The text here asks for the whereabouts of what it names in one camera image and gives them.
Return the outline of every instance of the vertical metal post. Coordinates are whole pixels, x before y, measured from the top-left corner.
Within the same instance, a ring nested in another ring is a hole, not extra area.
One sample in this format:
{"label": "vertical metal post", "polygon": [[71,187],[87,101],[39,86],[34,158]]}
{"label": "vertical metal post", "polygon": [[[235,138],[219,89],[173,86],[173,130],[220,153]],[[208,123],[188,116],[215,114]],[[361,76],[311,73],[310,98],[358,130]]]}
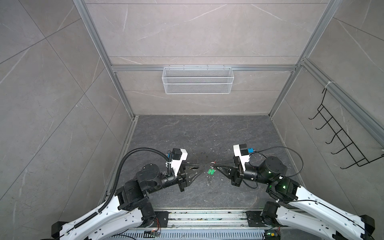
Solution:
{"label": "vertical metal post", "polygon": [[129,104],[129,101],[127,99],[127,96],[125,95],[124,89],[121,86],[120,81],[118,80],[115,72],[112,70],[111,66],[111,61],[109,60],[109,57],[107,55],[107,52],[105,51],[105,48],[103,46],[103,43],[101,42],[100,36],[97,33],[96,27],[92,21],[92,18],[88,12],[88,9],[86,7],[86,4],[84,0],[73,0],[77,10],[79,11],[79,14],[85,24],[85,27],[88,30],[89,35],[91,36],[91,39],[100,55],[101,60],[103,61],[105,68],[108,71],[109,76],[112,79],[113,84],[116,87],[116,90],[118,91],[118,94],[125,106],[125,109],[127,110],[129,116],[133,120],[135,117],[135,114],[133,113],[133,110]]}
{"label": "vertical metal post", "polygon": [[283,102],[287,92],[291,88],[293,82],[295,81],[297,75],[299,74],[300,70],[302,69],[303,65],[301,62],[304,58],[308,58],[311,54],[312,50],[314,49],[316,43],[319,41],[320,37],[323,35],[325,29],[327,28],[329,22],[331,21],[333,15],[336,13],[337,8],[340,6],[341,2],[343,0],[330,0],[323,15],[320,18],[319,23],[317,24],[311,38],[309,39],[307,45],[304,48],[304,51],[299,57],[298,62],[296,63],[296,70],[288,77],[287,82],[285,83],[283,89],[281,90],[279,96],[277,97],[275,103],[273,104],[271,111],[269,112],[269,116],[272,118],[275,113],[277,112],[277,109],[280,107],[281,103]]}

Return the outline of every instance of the robotic arm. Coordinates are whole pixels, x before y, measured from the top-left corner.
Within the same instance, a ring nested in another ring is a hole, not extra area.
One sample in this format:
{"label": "robotic arm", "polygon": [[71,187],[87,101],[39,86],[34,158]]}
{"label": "robotic arm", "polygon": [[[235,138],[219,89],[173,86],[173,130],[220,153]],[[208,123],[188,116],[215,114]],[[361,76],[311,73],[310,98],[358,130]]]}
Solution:
{"label": "robotic arm", "polygon": [[[368,215],[357,216],[339,209],[315,196],[298,182],[285,177],[287,167],[277,157],[267,157],[259,166],[249,162],[252,148],[246,144],[234,145],[234,163],[215,164],[214,168],[239,187],[241,182],[250,180],[268,184],[266,192],[275,202],[267,202],[262,218],[271,226],[292,226],[323,239],[369,240],[375,229],[374,219]],[[287,203],[311,214],[295,212],[278,204]]]}
{"label": "robotic arm", "polygon": [[155,164],[145,165],[132,180],[126,182],[116,192],[112,190],[112,196],[100,206],[74,221],[53,224],[52,237],[55,240],[101,240],[129,228],[150,226],[156,214],[147,193],[176,184],[183,192],[184,188],[190,186],[201,174],[198,171],[199,164],[183,162],[188,155],[185,149],[174,148],[172,152],[168,153],[168,156],[157,152],[167,160],[167,171],[160,172],[159,167]]}

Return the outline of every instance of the metal rail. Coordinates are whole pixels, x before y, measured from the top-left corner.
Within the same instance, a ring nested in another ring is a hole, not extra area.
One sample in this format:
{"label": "metal rail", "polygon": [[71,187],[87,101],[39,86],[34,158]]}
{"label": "metal rail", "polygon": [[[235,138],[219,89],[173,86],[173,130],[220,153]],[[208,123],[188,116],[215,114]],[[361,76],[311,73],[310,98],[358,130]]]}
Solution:
{"label": "metal rail", "polygon": [[112,70],[117,71],[163,71],[165,67],[231,67],[233,71],[295,71],[295,65],[112,65]]}
{"label": "metal rail", "polygon": [[92,21],[92,18],[88,12],[88,9],[86,7],[86,4],[84,0],[73,0],[77,10],[79,11],[79,14],[85,24],[85,27],[88,30],[89,35],[91,36],[91,39],[100,55],[101,60],[103,61],[105,68],[107,69],[107,72],[109,76],[112,79],[113,84],[116,87],[116,90],[118,91],[118,94],[125,106],[125,109],[127,110],[129,116],[131,119],[135,117],[133,110],[129,104],[129,101],[127,99],[127,96],[125,95],[125,92],[123,90],[123,87],[121,86],[120,81],[118,80],[116,74],[113,72],[111,68],[111,62],[108,58],[107,52],[105,51],[105,48],[103,46],[103,43],[101,42],[101,39],[97,33],[96,27]]}
{"label": "metal rail", "polygon": [[354,101],[337,83],[333,82],[309,59],[302,62],[305,69],[312,74],[339,103],[384,147],[384,127],[362,106]]}
{"label": "metal rail", "polygon": [[314,49],[316,43],[319,41],[320,37],[323,35],[325,29],[327,28],[329,22],[331,21],[333,15],[336,13],[337,8],[340,6],[341,2],[343,0],[330,0],[327,8],[325,9],[323,15],[321,16],[321,19],[319,23],[317,24],[309,42],[305,46],[301,56],[299,57],[299,60],[296,64],[296,71],[293,72],[289,77],[285,85],[283,86],[283,89],[281,90],[279,96],[277,97],[275,103],[273,104],[271,111],[269,112],[269,116],[273,117],[275,113],[277,112],[277,109],[280,107],[281,103],[283,102],[288,90],[291,88],[293,82],[296,79],[297,74],[299,74],[301,68],[302,68],[302,60],[304,58],[309,57],[312,50]]}

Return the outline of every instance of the dark gray floor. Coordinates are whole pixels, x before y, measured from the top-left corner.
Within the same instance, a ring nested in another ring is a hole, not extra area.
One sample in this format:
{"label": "dark gray floor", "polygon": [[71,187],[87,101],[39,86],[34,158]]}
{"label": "dark gray floor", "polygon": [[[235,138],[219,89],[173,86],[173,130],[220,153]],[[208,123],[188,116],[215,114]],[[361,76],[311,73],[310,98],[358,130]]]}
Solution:
{"label": "dark gray floor", "polygon": [[[246,143],[257,150],[281,146],[281,141],[268,116],[140,116],[129,149],[152,147],[164,153],[172,148],[185,148],[188,162],[201,164],[204,173],[180,192],[172,186],[149,195],[154,208],[263,208],[272,198],[266,185],[250,189],[244,184],[232,186],[230,180],[216,171],[211,186],[206,186],[207,171],[212,161],[232,161],[233,145]],[[284,149],[272,149],[267,156],[277,156],[287,165],[288,175],[294,169]],[[251,164],[259,165],[263,157],[254,154]],[[138,152],[123,166],[119,186],[134,177],[145,164],[155,163],[166,170],[165,161],[157,154]]]}

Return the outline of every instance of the white zip tie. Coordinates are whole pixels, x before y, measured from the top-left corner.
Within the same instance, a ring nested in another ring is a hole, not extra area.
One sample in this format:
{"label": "white zip tie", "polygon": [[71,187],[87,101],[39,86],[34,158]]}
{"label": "white zip tie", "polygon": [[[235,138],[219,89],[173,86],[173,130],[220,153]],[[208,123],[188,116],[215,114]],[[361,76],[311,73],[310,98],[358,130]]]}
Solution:
{"label": "white zip tie", "polygon": [[324,87],[324,88],[327,88],[328,84],[330,84],[330,83],[336,83],[336,82],[331,82],[331,81],[328,81],[327,85],[325,85],[325,87]]}

